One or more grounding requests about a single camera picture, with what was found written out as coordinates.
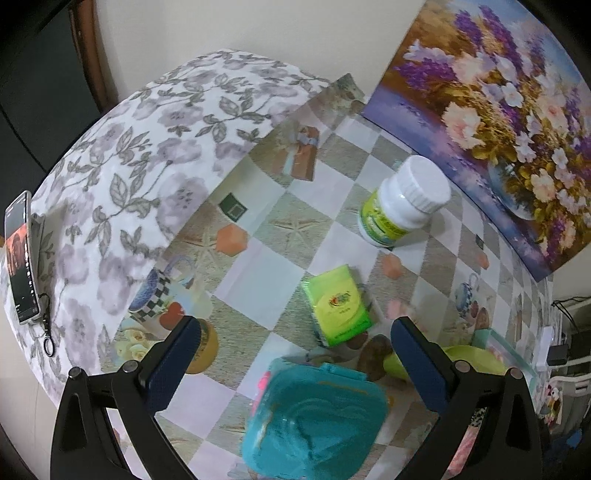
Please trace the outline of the black power adapter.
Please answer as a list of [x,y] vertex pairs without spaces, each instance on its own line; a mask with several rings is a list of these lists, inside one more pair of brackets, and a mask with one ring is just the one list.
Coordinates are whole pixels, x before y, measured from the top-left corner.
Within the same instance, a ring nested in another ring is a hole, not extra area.
[[549,367],[559,367],[565,365],[569,357],[569,346],[567,344],[552,345],[549,347],[547,355],[547,365]]

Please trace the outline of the checkered printed tablecloth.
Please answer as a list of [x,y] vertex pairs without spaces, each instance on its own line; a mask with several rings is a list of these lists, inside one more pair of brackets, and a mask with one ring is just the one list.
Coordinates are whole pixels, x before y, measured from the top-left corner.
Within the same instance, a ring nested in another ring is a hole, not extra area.
[[[320,130],[311,180],[284,175],[266,138],[197,206],[148,275],[115,335],[116,363],[140,360],[183,314],[204,318],[204,347],[156,417],[200,479],[252,479],[242,438],[257,387],[274,359],[331,362],[361,371],[394,398],[358,471],[396,476],[434,426],[413,387],[383,367],[390,323],[409,314],[442,345],[494,331],[533,366],[549,322],[551,286],[536,282],[494,224],[460,190],[392,250],[363,239],[360,207],[398,169],[408,147],[363,118],[353,83],[297,113]],[[304,281],[348,266],[372,320],[367,332],[325,349]]]

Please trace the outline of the floral grey white cloth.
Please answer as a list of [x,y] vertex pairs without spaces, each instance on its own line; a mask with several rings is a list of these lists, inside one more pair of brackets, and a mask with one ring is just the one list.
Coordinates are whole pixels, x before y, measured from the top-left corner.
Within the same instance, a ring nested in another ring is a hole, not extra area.
[[329,86],[286,62],[221,49],[148,83],[92,125],[33,194],[33,274],[49,326],[4,310],[53,402],[97,373],[127,309],[189,218],[253,147]]

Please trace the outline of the pink white fuzzy sock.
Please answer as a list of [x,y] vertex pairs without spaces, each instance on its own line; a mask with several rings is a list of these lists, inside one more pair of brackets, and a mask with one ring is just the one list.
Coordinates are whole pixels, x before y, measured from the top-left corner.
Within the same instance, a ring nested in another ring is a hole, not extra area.
[[458,447],[458,450],[456,451],[447,469],[447,474],[449,477],[454,477],[462,471],[475,444],[479,430],[479,427],[474,426],[470,426],[467,429],[460,446]]

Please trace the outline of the floral painting canvas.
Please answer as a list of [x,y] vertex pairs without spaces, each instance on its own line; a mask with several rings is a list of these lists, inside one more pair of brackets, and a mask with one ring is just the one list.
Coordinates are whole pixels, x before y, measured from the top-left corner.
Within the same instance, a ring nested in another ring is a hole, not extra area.
[[363,112],[434,162],[542,280],[590,241],[590,88],[526,1],[427,1]]

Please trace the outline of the teal plastic heart case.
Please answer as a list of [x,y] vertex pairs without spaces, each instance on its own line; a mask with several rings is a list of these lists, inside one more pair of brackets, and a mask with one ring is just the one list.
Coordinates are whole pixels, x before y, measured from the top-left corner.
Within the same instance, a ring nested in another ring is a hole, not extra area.
[[349,479],[389,414],[385,390],[331,363],[277,358],[259,382],[242,439],[250,470],[277,479]]

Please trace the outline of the leopard print scrunchie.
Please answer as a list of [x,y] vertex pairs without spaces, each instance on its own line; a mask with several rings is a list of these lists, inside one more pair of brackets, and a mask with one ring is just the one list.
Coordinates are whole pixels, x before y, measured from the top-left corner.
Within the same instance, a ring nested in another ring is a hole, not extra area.
[[476,429],[476,430],[480,429],[481,425],[484,421],[484,417],[485,417],[486,413],[487,413],[486,407],[477,408],[472,414],[469,428]]

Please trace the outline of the white box on table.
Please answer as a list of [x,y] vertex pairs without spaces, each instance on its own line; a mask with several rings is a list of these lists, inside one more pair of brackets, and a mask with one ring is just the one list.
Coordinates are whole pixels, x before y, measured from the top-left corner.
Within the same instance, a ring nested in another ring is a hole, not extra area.
[[535,353],[535,370],[539,373],[545,372],[548,369],[547,358],[550,347],[554,342],[554,335],[555,332],[552,326],[542,328]]

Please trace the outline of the white pill bottle green label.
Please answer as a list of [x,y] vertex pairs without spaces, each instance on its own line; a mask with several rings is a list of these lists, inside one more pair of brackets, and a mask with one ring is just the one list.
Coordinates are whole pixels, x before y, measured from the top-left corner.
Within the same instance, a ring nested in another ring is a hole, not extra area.
[[358,227],[363,239],[392,248],[421,229],[450,200],[452,189],[443,171],[430,159],[411,155],[397,172],[384,179],[363,202]]

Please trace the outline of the green tissue pack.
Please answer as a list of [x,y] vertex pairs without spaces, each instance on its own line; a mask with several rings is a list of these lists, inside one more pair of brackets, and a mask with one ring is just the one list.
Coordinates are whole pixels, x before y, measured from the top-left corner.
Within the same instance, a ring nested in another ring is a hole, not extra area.
[[362,292],[348,265],[304,280],[301,287],[325,347],[346,343],[372,326]]

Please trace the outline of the green rimmed white tray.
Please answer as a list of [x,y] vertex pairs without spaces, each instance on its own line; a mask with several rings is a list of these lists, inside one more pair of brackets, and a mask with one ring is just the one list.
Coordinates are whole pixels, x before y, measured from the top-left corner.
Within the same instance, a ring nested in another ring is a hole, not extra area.
[[493,329],[479,329],[473,335],[472,345],[491,352],[505,367],[519,368],[524,374],[530,394],[535,393],[538,376],[524,358]]

